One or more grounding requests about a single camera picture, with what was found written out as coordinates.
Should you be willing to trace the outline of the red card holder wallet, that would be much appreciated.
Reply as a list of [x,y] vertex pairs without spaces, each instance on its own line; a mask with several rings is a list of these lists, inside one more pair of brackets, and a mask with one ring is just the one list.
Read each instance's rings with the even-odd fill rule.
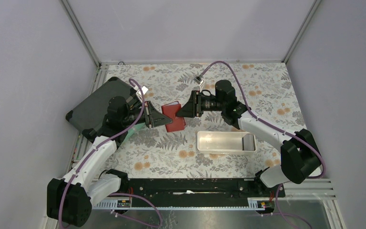
[[186,122],[183,117],[177,117],[176,113],[182,108],[178,101],[174,101],[161,106],[162,113],[172,119],[170,124],[166,124],[165,128],[168,133],[182,131],[185,129]]

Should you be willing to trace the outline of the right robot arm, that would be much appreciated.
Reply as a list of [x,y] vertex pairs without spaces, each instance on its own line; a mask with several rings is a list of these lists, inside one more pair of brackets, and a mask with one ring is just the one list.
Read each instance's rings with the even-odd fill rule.
[[256,194],[265,197],[273,187],[285,183],[302,183],[322,166],[315,140],[306,129],[286,131],[268,125],[266,121],[250,114],[244,103],[238,101],[235,89],[228,80],[219,80],[215,93],[207,90],[191,92],[188,102],[176,113],[177,117],[200,117],[205,111],[218,111],[223,120],[237,129],[256,135],[277,149],[281,154],[279,165],[256,174]]

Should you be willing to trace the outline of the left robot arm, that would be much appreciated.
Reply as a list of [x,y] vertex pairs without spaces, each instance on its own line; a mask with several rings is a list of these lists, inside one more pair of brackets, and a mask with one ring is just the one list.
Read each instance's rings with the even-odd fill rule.
[[77,227],[89,218],[92,207],[111,193],[123,196],[129,184],[120,175],[106,174],[101,181],[93,179],[107,159],[129,138],[136,124],[148,128],[172,123],[172,119],[160,113],[150,101],[144,101],[132,109],[125,98],[109,100],[102,127],[87,154],[62,178],[53,178],[47,185],[47,216],[58,222]]

